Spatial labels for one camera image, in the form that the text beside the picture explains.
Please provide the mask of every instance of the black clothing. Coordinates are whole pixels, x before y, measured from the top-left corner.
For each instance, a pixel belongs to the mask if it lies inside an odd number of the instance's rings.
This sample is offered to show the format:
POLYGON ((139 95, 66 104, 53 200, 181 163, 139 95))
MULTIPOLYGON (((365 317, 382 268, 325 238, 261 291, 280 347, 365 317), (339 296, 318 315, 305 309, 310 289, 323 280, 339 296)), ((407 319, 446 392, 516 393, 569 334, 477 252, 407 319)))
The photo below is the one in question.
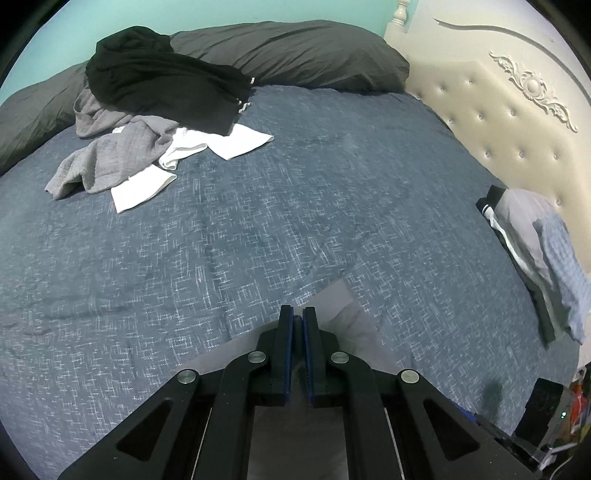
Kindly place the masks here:
POLYGON ((219 135, 228 134, 252 81, 234 67, 174 53, 168 35, 147 27, 130 27, 100 40, 86 76, 104 105, 219 135))

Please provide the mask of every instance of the light blue cloth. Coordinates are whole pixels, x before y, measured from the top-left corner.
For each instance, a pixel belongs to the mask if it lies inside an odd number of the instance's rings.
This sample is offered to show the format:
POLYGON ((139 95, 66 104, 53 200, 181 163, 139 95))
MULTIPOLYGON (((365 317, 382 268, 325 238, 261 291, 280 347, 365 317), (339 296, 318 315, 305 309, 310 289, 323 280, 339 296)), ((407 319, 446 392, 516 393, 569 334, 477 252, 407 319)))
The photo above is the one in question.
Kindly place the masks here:
POLYGON ((569 231, 558 213, 536 222, 536 231, 566 314, 565 330, 581 345, 591 311, 591 281, 575 256, 569 231))

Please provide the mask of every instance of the blue comforter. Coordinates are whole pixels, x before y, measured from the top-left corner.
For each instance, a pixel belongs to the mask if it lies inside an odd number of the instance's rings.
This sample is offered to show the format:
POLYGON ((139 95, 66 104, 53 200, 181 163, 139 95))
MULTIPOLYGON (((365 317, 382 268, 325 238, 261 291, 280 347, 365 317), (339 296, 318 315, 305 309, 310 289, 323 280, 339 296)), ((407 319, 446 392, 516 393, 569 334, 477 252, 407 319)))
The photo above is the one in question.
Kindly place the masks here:
POLYGON ((535 380, 568 382, 475 208, 498 181, 408 95, 270 86, 240 123, 275 135, 209 150, 118 215, 109 192, 44 186, 73 128, 0 177, 0 420, 41 480, 181 363, 345 278, 392 357, 507 431, 535 380))

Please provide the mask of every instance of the pile of clothes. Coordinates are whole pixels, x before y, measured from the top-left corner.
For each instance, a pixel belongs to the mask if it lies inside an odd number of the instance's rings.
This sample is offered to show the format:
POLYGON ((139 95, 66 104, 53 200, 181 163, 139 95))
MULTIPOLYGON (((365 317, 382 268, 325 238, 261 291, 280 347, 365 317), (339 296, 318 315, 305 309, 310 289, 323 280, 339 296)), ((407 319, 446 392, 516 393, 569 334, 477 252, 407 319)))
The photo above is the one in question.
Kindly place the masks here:
POLYGON ((225 160, 272 140, 236 117, 254 78, 173 52, 170 38, 146 27, 106 37, 86 66, 76 99, 76 134, 108 132, 63 160, 46 186, 55 199, 82 182, 112 189, 118 212, 148 200, 176 178, 178 160, 210 147, 225 160))

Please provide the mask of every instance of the folded clothes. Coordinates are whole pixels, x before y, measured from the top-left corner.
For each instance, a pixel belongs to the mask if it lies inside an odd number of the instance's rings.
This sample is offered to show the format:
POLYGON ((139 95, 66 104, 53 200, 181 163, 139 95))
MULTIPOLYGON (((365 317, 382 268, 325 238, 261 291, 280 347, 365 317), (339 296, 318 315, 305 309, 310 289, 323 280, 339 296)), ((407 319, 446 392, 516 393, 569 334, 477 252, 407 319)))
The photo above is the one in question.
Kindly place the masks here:
POLYGON ((169 36, 146 27, 100 40, 86 75, 104 105, 219 135, 228 134, 252 88, 252 77, 228 65, 173 53, 169 36))
POLYGON ((568 333, 582 345, 591 310, 591 282, 550 201, 536 192, 491 186, 476 206, 529 289, 545 343, 568 333))

